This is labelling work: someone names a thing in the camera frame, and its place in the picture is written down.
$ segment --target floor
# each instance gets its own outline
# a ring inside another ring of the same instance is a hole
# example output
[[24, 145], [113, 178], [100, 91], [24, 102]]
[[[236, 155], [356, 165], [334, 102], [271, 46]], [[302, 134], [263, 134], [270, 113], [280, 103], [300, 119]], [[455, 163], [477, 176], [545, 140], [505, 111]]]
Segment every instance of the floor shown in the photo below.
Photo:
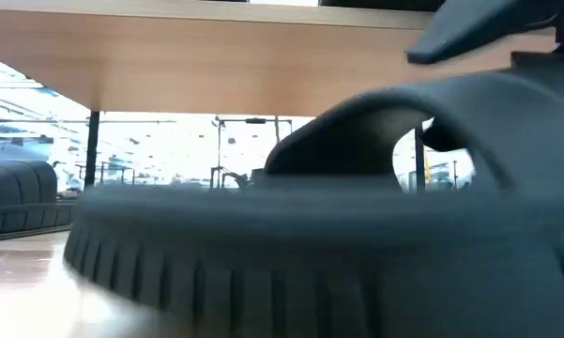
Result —
[[0, 241], [0, 338], [190, 336], [174, 318], [76, 280], [62, 263], [67, 235]]

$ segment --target wooden desk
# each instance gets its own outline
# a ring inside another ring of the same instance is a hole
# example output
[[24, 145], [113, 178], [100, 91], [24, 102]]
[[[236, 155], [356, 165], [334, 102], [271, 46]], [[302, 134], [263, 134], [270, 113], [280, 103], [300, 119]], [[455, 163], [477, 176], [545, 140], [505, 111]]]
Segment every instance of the wooden desk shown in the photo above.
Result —
[[196, 0], [0, 0], [0, 60], [92, 110], [318, 115], [359, 92], [507, 66], [506, 39], [432, 68], [403, 50], [430, 15]]
[[64, 268], [67, 233], [0, 241], [0, 338], [161, 338], [175, 319], [79, 283]]

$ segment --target shiny floor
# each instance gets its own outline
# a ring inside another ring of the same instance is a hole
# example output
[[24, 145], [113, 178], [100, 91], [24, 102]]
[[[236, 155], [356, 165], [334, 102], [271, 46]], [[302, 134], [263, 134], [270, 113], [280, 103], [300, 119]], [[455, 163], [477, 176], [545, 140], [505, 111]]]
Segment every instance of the shiny floor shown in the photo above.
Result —
[[171, 317], [76, 280], [62, 263], [67, 235], [0, 241], [0, 338], [190, 336]]

